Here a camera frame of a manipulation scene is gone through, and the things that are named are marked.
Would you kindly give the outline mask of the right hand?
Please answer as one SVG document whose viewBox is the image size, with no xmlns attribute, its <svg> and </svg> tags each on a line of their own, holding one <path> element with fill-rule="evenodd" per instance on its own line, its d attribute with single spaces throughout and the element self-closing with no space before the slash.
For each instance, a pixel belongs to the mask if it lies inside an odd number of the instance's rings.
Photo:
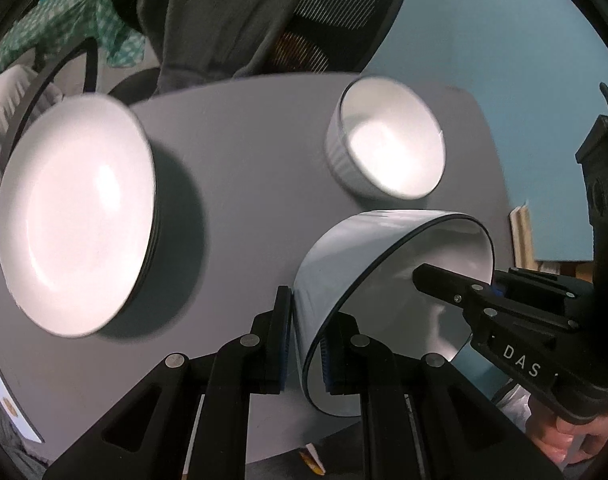
<svg viewBox="0 0 608 480">
<path fill-rule="evenodd" d="M 569 465 L 597 456 L 608 442 L 608 414 L 586 425 L 573 425 L 554 414 L 535 396 L 528 399 L 531 415 L 526 436 L 555 464 Z"/>
</svg>

